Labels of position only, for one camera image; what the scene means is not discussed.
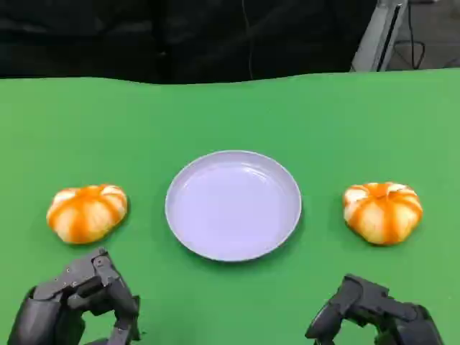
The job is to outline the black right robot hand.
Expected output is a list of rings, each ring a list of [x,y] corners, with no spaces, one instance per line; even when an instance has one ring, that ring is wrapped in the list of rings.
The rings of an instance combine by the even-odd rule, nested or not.
[[[443,339],[428,309],[400,302],[389,289],[355,275],[345,275],[337,292],[320,309],[305,337],[315,344],[333,344],[342,321],[377,329],[375,344],[442,345]]]

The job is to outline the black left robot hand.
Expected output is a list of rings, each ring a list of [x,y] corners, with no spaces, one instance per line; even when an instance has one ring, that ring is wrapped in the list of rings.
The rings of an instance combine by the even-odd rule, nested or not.
[[[95,344],[139,341],[140,298],[128,285],[103,247],[73,260],[57,277],[32,287],[15,317],[8,344],[79,344],[86,329],[83,314],[114,312],[107,338]]]

